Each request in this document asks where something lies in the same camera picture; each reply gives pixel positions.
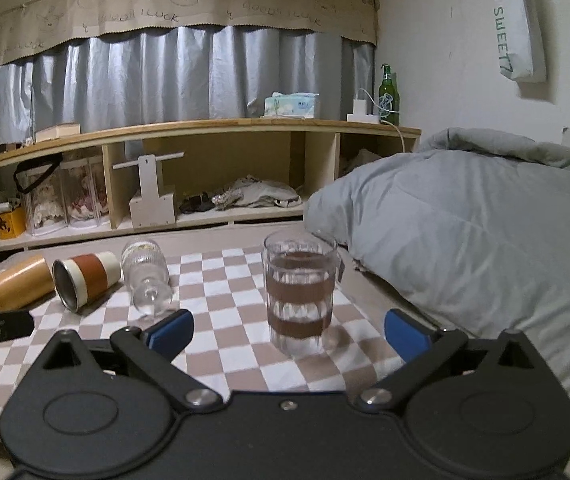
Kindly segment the clear glass mug brown bands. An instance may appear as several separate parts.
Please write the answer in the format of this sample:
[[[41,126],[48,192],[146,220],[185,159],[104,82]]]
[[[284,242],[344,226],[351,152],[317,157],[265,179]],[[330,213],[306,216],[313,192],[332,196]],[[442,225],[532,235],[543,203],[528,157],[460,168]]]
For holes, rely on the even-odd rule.
[[[263,241],[262,263],[271,343],[293,359],[322,353],[343,273],[334,237],[301,226],[276,231]]]

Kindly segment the beige printed valance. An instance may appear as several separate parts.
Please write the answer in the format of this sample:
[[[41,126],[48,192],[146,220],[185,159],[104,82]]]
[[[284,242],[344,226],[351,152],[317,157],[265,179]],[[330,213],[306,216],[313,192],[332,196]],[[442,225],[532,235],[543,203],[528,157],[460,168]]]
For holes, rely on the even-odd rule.
[[[376,0],[36,0],[0,14],[0,66],[72,39],[144,28],[257,26],[376,44]]]

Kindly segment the grey duvet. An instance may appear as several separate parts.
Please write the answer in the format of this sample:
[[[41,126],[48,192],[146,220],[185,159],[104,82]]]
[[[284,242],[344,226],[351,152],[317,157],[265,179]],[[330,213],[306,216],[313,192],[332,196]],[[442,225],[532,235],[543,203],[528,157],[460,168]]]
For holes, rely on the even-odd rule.
[[[446,129],[315,192],[305,223],[439,324],[521,330],[570,394],[570,148]]]

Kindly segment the brown white tumbler lying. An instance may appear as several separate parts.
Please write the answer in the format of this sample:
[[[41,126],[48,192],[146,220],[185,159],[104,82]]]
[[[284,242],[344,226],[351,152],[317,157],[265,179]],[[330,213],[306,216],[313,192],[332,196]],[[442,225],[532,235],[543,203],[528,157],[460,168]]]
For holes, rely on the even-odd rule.
[[[78,312],[120,281],[122,267],[114,252],[91,252],[54,261],[52,276],[64,307]]]

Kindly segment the wooden stand box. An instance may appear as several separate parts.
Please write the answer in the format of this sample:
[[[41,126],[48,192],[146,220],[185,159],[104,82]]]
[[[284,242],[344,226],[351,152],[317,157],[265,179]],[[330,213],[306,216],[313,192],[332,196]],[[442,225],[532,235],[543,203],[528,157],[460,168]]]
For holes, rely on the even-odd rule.
[[[131,162],[118,162],[114,170],[130,167],[138,168],[139,191],[129,200],[130,217],[134,229],[174,226],[175,213],[174,186],[163,184],[163,166],[167,160],[178,159],[183,152],[165,155],[141,155]]]

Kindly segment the long wooden shelf unit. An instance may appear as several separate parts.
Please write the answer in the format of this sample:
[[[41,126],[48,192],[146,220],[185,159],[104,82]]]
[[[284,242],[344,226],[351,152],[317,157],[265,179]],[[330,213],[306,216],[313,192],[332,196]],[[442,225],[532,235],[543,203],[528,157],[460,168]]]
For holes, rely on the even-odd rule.
[[[140,232],[131,218],[129,202],[141,178],[136,163],[126,155],[136,141],[145,153],[159,159],[160,179],[177,200],[247,176],[288,184],[308,198],[337,179],[344,140],[355,146],[373,141],[389,155],[411,148],[420,135],[415,128],[393,129],[367,122],[260,118],[165,122],[39,142],[0,154],[0,168],[55,153],[99,148],[110,222],[92,229],[66,226],[39,236],[23,233],[0,240],[0,252]]]

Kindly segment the yellow box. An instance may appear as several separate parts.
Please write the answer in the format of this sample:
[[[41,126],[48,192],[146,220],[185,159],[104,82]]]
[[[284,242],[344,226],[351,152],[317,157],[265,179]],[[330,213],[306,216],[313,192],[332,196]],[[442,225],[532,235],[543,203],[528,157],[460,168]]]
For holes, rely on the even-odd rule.
[[[0,240],[12,240],[25,231],[25,211],[22,206],[0,213]]]

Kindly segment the clear ribbed goblet lying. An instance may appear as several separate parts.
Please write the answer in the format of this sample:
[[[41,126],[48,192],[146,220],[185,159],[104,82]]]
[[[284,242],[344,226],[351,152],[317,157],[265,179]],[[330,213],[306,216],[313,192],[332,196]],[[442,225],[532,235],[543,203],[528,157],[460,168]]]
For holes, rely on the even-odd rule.
[[[122,277],[133,306],[149,318],[157,318],[171,306],[173,291],[163,251],[154,240],[135,240],[122,249]]]

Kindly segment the grey cloth pile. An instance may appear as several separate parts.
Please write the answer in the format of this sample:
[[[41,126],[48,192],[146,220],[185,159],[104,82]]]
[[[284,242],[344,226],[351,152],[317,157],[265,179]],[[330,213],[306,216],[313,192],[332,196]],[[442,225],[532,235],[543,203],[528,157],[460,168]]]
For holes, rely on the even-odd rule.
[[[300,195],[289,185],[253,176],[239,178],[212,196],[219,210],[231,208],[291,208],[302,204]]]

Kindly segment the bamboo wooden cup lying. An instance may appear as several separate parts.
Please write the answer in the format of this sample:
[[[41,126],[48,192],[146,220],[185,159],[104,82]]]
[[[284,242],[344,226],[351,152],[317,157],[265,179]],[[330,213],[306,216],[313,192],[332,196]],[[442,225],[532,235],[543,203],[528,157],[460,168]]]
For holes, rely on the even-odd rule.
[[[54,292],[46,259],[31,256],[0,272],[0,311],[16,311]]]

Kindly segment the grey curtain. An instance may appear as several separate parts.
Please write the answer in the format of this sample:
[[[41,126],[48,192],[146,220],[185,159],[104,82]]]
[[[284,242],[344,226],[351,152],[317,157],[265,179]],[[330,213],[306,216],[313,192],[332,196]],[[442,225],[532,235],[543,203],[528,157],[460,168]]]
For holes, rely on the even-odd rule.
[[[82,131],[259,117],[274,92],[314,92],[343,119],[374,82],[371,44],[258,27],[148,28],[79,39],[0,66],[0,141],[62,122]]]

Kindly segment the white paper bag hanging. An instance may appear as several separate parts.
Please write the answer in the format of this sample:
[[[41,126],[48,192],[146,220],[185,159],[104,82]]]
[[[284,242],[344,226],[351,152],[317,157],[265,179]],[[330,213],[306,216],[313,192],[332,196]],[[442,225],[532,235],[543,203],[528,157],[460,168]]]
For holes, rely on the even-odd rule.
[[[494,0],[493,19],[501,75],[517,84],[545,82],[546,59],[535,0]]]

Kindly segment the white power strip charger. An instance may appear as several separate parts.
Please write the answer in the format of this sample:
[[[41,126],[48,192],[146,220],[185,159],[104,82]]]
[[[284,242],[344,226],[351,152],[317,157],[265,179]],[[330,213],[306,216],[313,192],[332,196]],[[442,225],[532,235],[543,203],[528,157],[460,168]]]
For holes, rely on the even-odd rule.
[[[369,102],[360,99],[352,101],[352,112],[347,114],[348,122],[364,122],[364,124],[378,124],[379,116],[367,113],[367,104]]]

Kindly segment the book on shelf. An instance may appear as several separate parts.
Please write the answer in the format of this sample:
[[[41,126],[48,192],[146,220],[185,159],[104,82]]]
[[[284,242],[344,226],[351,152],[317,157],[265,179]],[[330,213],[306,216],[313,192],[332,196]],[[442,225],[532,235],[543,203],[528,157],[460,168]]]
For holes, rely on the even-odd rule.
[[[78,136],[81,133],[81,127],[76,122],[63,122],[48,128],[38,130],[35,133],[35,142],[46,142],[66,138],[66,136]]]

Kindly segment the doll in clear case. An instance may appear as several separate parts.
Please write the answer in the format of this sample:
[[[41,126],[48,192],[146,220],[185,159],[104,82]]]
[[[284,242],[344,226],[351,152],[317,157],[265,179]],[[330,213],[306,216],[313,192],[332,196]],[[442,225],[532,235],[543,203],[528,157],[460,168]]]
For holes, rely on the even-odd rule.
[[[25,208],[27,232],[49,234],[67,226],[61,181],[63,155],[56,153],[20,162],[13,180]]]
[[[72,229],[92,229],[108,221],[103,159],[100,155],[67,160],[61,176],[68,225]]]

